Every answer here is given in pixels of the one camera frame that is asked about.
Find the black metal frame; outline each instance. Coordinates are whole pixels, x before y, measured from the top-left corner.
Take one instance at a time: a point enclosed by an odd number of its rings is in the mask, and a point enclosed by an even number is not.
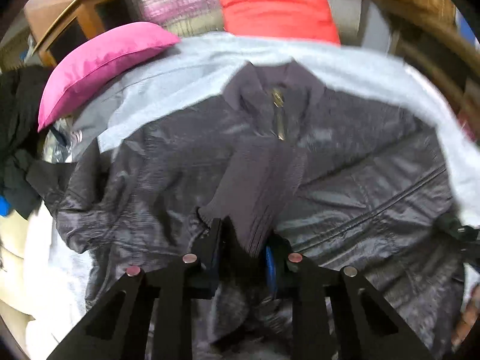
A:
[[[154,360],[190,360],[191,299],[210,299],[219,283],[221,223],[166,268],[127,270],[60,342],[48,360],[139,360],[145,357],[154,300]],[[273,295],[293,299],[293,359],[432,360],[428,349],[378,291],[354,267],[333,271],[292,253],[273,235]],[[335,334],[330,334],[326,298]],[[454,359],[478,353],[479,323]]]

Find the black clothing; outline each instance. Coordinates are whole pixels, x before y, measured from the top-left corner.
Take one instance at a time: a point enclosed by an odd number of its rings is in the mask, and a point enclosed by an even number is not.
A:
[[[41,202],[25,177],[37,154],[38,109],[50,73],[31,66],[0,75],[0,195],[25,219]]]

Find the pillow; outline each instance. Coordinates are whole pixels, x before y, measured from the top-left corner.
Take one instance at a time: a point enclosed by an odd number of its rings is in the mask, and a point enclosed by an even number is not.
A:
[[[340,44],[327,0],[220,0],[234,35],[317,39]]]
[[[73,112],[118,74],[179,41],[158,25],[141,21],[114,28],[78,46],[57,65],[46,83],[38,130]]]

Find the zipper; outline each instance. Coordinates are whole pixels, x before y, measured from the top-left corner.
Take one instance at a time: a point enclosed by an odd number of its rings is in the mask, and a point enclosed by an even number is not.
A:
[[[275,105],[275,122],[277,125],[277,137],[280,140],[285,140],[285,125],[283,124],[283,95],[278,89],[272,91],[273,104]]]

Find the metal screw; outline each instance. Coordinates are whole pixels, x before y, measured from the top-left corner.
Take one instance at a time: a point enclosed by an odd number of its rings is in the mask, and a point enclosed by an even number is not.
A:
[[[188,253],[182,257],[182,260],[186,264],[191,264],[197,261],[197,256],[193,253]]]
[[[289,254],[289,261],[291,263],[299,263],[302,261],[303,256],[300,253],[290,253]]]
[[[345,268],[343,268],[343,273],[349,276],[350,278],[353,278],[354,276],[357,275],[358,271],[357,271],[357,268],[353,266],[346,266]]]
[[[127,276],[133,278],[134,276],[140,273],[141,269],[139,266],[132,265],[127,268]]]

